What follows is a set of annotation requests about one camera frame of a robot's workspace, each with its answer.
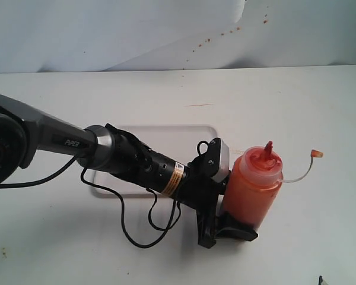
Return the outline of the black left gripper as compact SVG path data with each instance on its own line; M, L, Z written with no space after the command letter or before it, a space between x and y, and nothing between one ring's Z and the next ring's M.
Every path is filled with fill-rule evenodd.
M195 210L198 245L211 248L215 239L253 241L258 233L224 212L216 224L218 196L225 192L225 174L220 181L213 180L212 167L206 159L194 159L188 163L186 177L179 188L177 200Z

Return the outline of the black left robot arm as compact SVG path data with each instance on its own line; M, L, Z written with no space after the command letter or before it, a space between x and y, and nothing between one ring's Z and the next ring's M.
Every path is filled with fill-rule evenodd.
M0 94L0 189L7 178L25 169L36 151L71 156L84 170L97 170L138 185L153 196L173 200L162 236L178 222L181 205L196 212L198 243L205 248L217 239L252 241L256 230L231 214L217 213L218 198L230 178L229 150L220 138L206 143L206 150L188 164L181 164L152 150L134 134L110 124L81 129L21 101Z

